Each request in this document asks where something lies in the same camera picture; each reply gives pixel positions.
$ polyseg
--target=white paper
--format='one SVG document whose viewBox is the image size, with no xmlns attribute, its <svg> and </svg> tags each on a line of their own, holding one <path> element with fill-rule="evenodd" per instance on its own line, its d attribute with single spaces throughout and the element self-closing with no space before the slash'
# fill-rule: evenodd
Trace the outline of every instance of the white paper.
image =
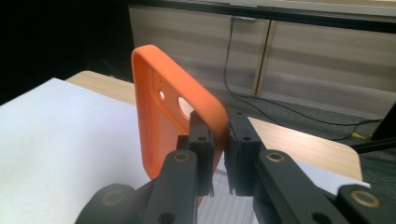
<svg viewBox="0 0 396 224">
<path fill-rule="evenodd" d="M 52 79 L 0 106 L 0 223 L 74 223 L 111 183 L 139 188 L 136 108 Z"/>
</svg>

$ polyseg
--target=black mechanical arm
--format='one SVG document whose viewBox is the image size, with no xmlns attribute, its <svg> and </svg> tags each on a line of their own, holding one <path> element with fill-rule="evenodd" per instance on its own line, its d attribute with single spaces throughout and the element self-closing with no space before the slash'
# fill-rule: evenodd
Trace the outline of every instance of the black mechanical arm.
<svg viewBox="0 0 396 224">
<path fill-rule="evenodd" d="M 230 192 L 254 198 L 259 223 L 396 223 L 396 205 L 359 185 L 336 196 L 316 187 L 286 153 L 266 149 L 247 116 L 230 111 L 224 151 Z M 140 189 L 114 184 L 96 192 L 77 224 L 192 224 L 200 197 L 213 194 L 213 134 L 191 113 L 190 135 L 179 136 L 160 175 Z"/>
</svg>

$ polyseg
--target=floor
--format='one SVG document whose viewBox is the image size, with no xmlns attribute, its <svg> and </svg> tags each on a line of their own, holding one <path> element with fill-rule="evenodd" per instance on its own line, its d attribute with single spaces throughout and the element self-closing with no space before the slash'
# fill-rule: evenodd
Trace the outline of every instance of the floor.
<svg viewBox="0 0 396 224">
<path fill-rule="evenodd" d="M 225 107 L 241 109 L 250 117 L 273 122 L 267 117 L 269 116 L 271 119 L 276 120 L 285 127 L 304 133 L 310 133 L 322 138 L 334 140 L 344 138 L 349 136 L 353 129 L 353 127 L 342 127 L 319 123 L 312 119 L 299 116 L 283 107 L 272 105 L 262 100 L 244 99 L 262 110 L 267 115 L 265 116 L 252 106 L 235 100 L 227 91 L 210 91 L 224 104 Z M 302 105 L 293 105 L 282 102 L 277 103 L 290 107 L 309 117 L 327 120 L 334 123 L 355 123 L 364 120 L 363 118 L 319 110 Z M 378 122 L 369 123 L 363 124 L 357 128 L 357 133 L 359 133 L 361 137 L 365 137 L 365 139 L 350 136 L 345 140 L 337 140 L 337 142 L 349 146 L 368 142 L 370 141 L 370 135 L 373 134 L 378 125 Z M 370 183 L 374 190 L 381 192 L 388 199 L 396 203 L 396 191 L 394 190 L 394 186 L 396 186 L 396 148 L 360 154 L 360 158 L 363 180 Z"/>
</svg>

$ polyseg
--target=cabinet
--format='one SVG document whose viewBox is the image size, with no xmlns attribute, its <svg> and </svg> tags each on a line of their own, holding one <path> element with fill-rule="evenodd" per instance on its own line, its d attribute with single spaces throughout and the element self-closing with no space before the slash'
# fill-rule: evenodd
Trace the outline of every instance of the cabinet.
<svg viewBox="0 0 396 224">
<path fill-rule="evenodd" d="M 136 46 L 154 44 L 208 88 L 224 89 L 231 17 L 130 7 Z M 396 101 L 396 35 L 283 21 L 236 20 L 232 91 L 383 118 Z"/>
</svg>

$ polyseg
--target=dark background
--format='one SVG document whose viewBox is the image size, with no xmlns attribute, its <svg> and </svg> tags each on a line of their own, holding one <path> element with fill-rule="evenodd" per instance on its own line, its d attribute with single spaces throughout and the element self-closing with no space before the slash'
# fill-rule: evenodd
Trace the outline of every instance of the dark background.
<svg viewBox="0 0 396 224">
<path fill-rule="evenodd" d="M 1 5 L 0 105 L 52 77 L 83 70 L 132 80 L 134 41 L 124 1 Z"/>
</svg>

